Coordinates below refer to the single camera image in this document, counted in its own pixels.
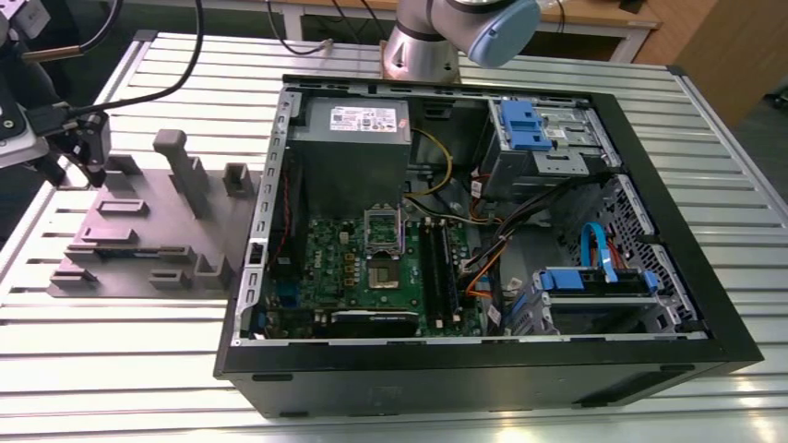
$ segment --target white label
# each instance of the white label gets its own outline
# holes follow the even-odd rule
[[[490,305],[490,308],[488,309],[488,317],[490,318],[492,323],[494,323],[494,326],[501,325],[501,313],[493,305]]]
[[[396,132],[396,110],[337,106],[330,110],[330,130]]]
[[[481,182],[476,180],[470,182],[470,195],[473,198],[481,198]]]
[[[544,134],[546,135],[546,137],[550,138],[566,138],[566,133],[560,129],[545,128]]]

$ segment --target metal workbench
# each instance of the metal workbench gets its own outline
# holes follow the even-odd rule
[[[293,43],[308,46],[308,43]],[[193,37],[134,41],[100,101],[180,76]],[[294,58],[278,43],[209,37],[185,88],[112,112],[114,152],[164,161],[150,143],[180,128],[205,168],[260,168],[281,74],[376,78],[377,47]],[[0,439],[112,441],[706,441],[788,435],[788,211],[694,87],[658,66],[518,58],[466,83],[618,96],[642,145],[714,266],[765,361],[617,409],[266,421],[212,377],[224,302],[53,299],[48,278],[90,191],[44,186],[0,255]]]

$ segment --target blue cable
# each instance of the blue cable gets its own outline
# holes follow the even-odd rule
[[[618,276],[616,275],[616,270],[613,269],[613,256],[610,255],[610,250],[606,248],[604,229],[602,226],[594,221],[589,221],[582,225],[582,233],[580,235],[580,266],[592,266],[590,248],[588,246],[588,237],[592,233],[596,237],[596,248],[600,256],[598,266],[604,270],[606,280],[609,282],[616,282],[618,281]]]

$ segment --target wooden table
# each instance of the wooden table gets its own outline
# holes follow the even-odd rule
[[[337,0],[345,15],[369,18],[360,0]],[[376,10],[377,17],[394,19],[397,0],[368,0]],[[620,43],[609,61],[630,63],[650,30],[658,29],[662,22],[653,14],[648,4],[640,8],[637,14],[618,9],[618,1],[612,0],[564,0],[566,20],[564,32],[568,34],[597,35],[618,37]],[[336,7],[330,0],[281,0],[274,10],[282,14],[286,38],[304,40],[300,18],[304,15],[337,16]],[[560,8],[552,7],[541,14],[537,30],[557,32],[556,23],[560,21]]]

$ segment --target open computer tower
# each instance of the open computer tower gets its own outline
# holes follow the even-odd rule
[[[612,95],[286,77],[216,377],[268,417],[621,405],[762,359]]]

